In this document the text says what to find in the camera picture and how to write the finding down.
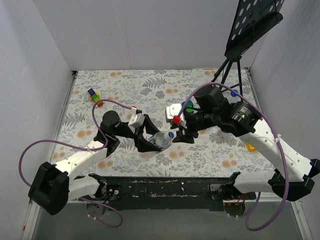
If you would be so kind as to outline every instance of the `bottle cap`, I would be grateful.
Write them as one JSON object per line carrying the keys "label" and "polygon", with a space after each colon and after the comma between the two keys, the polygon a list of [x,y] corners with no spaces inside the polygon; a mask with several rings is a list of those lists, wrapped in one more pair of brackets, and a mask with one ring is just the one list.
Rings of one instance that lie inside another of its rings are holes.
{"label": "bottle cap", "polygon": [[167,140],[167,141],[171,141],[171,139],[173,139],[174,138],[174,133],[172,132],[172,131],[170,131],[170,132],[166,132],[165,134],[164,134],[164,138]]}

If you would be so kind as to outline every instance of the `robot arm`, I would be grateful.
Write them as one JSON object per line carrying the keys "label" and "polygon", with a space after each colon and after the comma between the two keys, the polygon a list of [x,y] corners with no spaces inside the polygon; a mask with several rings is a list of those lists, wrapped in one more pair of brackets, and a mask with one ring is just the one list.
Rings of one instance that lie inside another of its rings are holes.
{"label": "robot arm", "polygon": [[122,122],[115,111],[103,115],[100,128],[108,140],[107,147],[97,151],[89,149],[101,148],[105,137],[97,132],[96,137],[87,146],[88,151],[78,151],[74,155],[55,164],[43,163],[32,182],[28,196],[43,207],[49,214],[57,214],[68,201],[92,196],[101,199],[106,195],[105,179],[94,173],[83,178],[78,176],[91,165],[112,154],[120,144],[116,136],[131,138],[139,152],[153,152],[161,149],[148,142],[143,132],[154,135],[159,132],[147,114],[132,107],[132,117],[129,122]]}
{"label": "robot arm", "polygon": [[285,174],[277,141],[282,145],[289,173],[287,200],[296,201],[311,192],[315,184],[312,177],[320,172],[318,159],[310,160],[292,149],[281,138],[275,139],[259,112],[243,101],[229,103],[216,86],[209,85],[200,89],[194,98],[200,106],[199,111],[190,114],[185,110],[179,123],[175,121],[175,115],[178,115],[181,105],[175,104],[166,109],[167,122],[171,123],[171,128],[178,128],[177,137],[173,142],[193,144],[199,130],[218,126],[254,146],[275,166],[274,171],[233,173],[227,184],[219,186],[212,192],[216,199],[236,199],[237,196],[249,192],[273,192],[282,197]]}

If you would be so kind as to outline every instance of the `black music stand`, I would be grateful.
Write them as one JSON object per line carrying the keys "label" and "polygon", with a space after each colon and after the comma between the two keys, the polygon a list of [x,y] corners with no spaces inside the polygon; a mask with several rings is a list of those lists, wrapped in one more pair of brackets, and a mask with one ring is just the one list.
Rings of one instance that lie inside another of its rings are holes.
{"label": "black music stand", "polygon": [[240,94],[243,95],[240,68],[242,54],[283,19],[283,16],[279,13],[283,2],[284,0],[239,0],[224,53],[226,60],[214,74],[214,79],[211,82],[217,80],[227,65],[221,81],[222,84],[225,84],[232,64],[236,63],[239,83],[231,86],[231,88],[239,86]]}

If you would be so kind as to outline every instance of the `table surface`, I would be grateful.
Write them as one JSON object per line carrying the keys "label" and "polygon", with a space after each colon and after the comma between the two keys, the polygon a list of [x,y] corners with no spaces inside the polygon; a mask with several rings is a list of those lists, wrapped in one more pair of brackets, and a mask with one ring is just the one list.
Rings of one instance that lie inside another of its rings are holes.
{"label": "table surface", "polygon": [[[214,69],[188,70],[82,70],[78,72],[58,140],[84,147],[97,134],[92,119],[93,102],[87,90],[93,88],[101,98],[137,106],[148,114],[157,128],[168,131],[165,108],[182,103],[199,85],[211,81]],[[244,70],[241,71],[243,95],[252,103],[255,96]],[[238,83],[236,70],[231,70],[226,84]],[[230,102],[237,102],[230,92],[223,93]],[[130,111],[106,102],[95,110],[98,123],[109,110],[116,111],[123,122],[130,119]],[[220,128],[199,131],[194,144],[174,143],[170,148],[150,159],[139,157],[133,139],[119,138],[121,144],[108,158],[92,165],[83,174],[101,176],[141,177],[229,177],[233,172],[263,172],[273,165],[259,152],[249,152],[245,144]],[[57,145],[52,163],[61,161],[77,150]]]}

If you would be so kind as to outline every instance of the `floor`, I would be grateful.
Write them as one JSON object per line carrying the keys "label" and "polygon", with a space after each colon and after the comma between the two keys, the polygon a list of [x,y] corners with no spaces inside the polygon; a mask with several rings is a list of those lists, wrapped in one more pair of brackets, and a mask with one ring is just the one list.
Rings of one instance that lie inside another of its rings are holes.
{"label": "floor", "polygon": [[[279,207],[279,202],[260,202],[251,226],[259,226]],[[250,209],[253,202],[246,202]],[[68,203],[59,214],[49,215],[40,209],[33,240],[302,240],[294,209],[286,202],[277,219],[265,229],[248,231],[245,217],[212,214],[207,209],[144,209],[122,210],[124,222],[111,228],[94,221],[86,213],[84,203]],[[103,219],[116,224],[119,217],[107,212]]]}
{"label": "floor", "polygon": [[[215,69],[192,70],[91,70],[79,71],[70,97],[58,140],[84,147],[97,133],[92,119],[93,102],[87,90],[93,88],[101,98],[137,106],[151,117],[163,131],[170,129],[165,121],[165,107],[182,103],[199,85],[211,81]],[[243,70],[243,95],[255,102],[250,82]],[[231,70],[226,84],[238,82],[236,70]],[[239,101],[229,92],[224,95],[230,102]],[[106,111],[115,110],[123,122],[130,111],[106,103],[95,110],[98,123]],[[152,177],[228,177],[233,172],[262,172],[273,169],[272,164],[259,152],[249,152],[238,138],[223,133],[218,127],[199,132],[195,144],[175,143],[151,159],[139,157],[132,139],[120,138],[118,149],[108,158],[92,165],[84,174],[101,176]],[[75,153],[75,149],[57,145],[52,162],[61,161]]]}

